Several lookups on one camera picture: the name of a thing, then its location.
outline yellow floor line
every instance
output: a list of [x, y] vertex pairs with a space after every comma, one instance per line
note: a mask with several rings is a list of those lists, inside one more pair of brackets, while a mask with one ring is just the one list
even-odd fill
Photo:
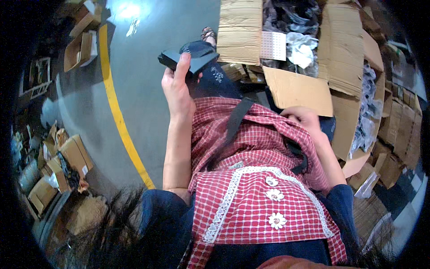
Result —
[[114, 116], [118, 132], [120, 133], [121, 139], [130, 156], [130, 159], [132, 160], [134, 166], [137, 169], [137, 172], [139, 173], [146, 187], [148, 189], [155, 189], [155, 186], [149, 178], [145, 166], [143, 166], [143, 163], [136, 151], [136, 148], [134, 147], [133, 141], [130, 138], [129, 132], [127, 131], [126, 123], [124, 122], [123, 114], [120, 110], [120, 105], [118, 104], [117, 94], [115, 93], [114, 88], [114, 82], [112, 81], [111, 66], [109, 64], [107, 25], [103, 25], [100, 28], [98, 33], [98, 40], [100, 44], [100, 62], [104, 86], [106, 87], [107, 99], [109, 101], [109, 106], [111, 107], [112, 115]]

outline shirt sleeve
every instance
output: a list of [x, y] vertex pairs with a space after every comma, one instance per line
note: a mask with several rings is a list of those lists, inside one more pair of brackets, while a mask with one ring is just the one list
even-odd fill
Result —
[[354, 223], [353, 200], [354, 195], [350, 186], [345, 184], [336, 185], [326, 197], [317, 195], [330, 213], [333, 221], [341, 231], [341, 238], [345, 244], [347, 254], [353, 251], [353, 245], [358, 244], [357, 229]]

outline foot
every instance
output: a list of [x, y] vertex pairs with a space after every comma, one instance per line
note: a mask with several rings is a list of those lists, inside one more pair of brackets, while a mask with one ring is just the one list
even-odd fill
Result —
[[208, 42], [212, 47], [216, 46], [215, 32], [210, 27], [203, 29], [201, 34], [202, 40]]

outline person's left hand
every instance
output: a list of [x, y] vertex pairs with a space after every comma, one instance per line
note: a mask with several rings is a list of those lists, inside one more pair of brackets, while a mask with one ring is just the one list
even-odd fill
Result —
[[161, 86], [169, 105], [170, 118], [175, 120], [192, 119], [196, 105], [185, 83], [185, 76], [190, 69], [191, 54], [182, 53], [176, 65], [176, 71], [166, 68]]

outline red checkered apron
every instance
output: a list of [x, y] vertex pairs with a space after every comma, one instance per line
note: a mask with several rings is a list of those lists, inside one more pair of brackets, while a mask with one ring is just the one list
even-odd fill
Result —
[[[196, 193], [196, 200], [188, 268], [203, 268], [215, 244], [311, 239], [327, 239], [333, 264], [345, 260], [339, 228], [309, 190], [329, 189], [309, 133], [253, 104], [234, 142], [217, 152], [226, 137], [230, 113], [240, 100], [208, 97], [194, 101], [193, 174], [188, 191]], [[297, 142], [307, 156], [305, 173], [291, 172], [302, 160], [285, 145], [285, 138]], [[215, 152], [215, 168], [208, 171], [207, 163]]]

